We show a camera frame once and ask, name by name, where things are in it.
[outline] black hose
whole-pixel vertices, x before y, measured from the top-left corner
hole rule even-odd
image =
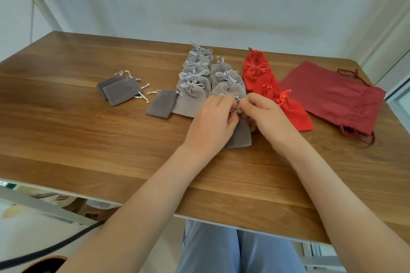
[[[34,253],[24,255],[21,257],[9,259],[9,260],[4,260],[0,262],[0,270],[6,270],[9,268],[12,268],[14,266],[18,266],[20,264],[30,262],[33,260],[36,260],[38,258],[44,257],[50,253],[53,253],[56,250],[59,250],[60,248],[63,248],[64,246],[67,246],[68,244],[74,242],[75,240],[79,239],[82,237],[84,234],[87,234],[91,230],[99,227],[100,225],[104,224],[106,220],[99,221],[93,225],[90,225],[88,228],[81,230],[79,233],[74,234],[73,236],[69,237],[68,239],[61,241],[53,246],[47,247],[43,250],[36,251]]]

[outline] light blue pants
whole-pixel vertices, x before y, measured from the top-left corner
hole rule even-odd
[[[188,220],[176,273],[306,273],[289,240]]]

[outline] wood grain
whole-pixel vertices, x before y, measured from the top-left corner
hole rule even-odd
[[[190,45],[52,32],[0,64],[0,178],[125,202],[167,160],[191,118],[116,107],[95,87],[129,70],[148,88],[174,88]],[[213,48],[242,73],[247,50]],[[280,53],[266,57],[280,81],[305,60],[354,70],[356,62]],[[382,220],[410,243],[410,137],[384,104],[375,146],[341,136],[314,116],[303,136]],[[329,242],[288,163],[256,132],[248,148],[223,149],[192,182],[177,213],[221,224]]]

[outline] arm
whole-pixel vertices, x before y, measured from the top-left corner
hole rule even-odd
[[[239,105],[297,172],[348,272],[410,272],[410,247],[351,192],[278,105],[254,93]]]
[[[231,94],[210,96],[182,146],[58,272],[139,272],[192,179],[232,136],[236,106]]]

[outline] burgundy fabric bag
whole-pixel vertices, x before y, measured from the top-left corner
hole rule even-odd
[[[281,83],[306,111],[340,127],[345,136],[371,136],[386,92],[367,84],[355,72],[331,71],[308,61],[294,69]]]

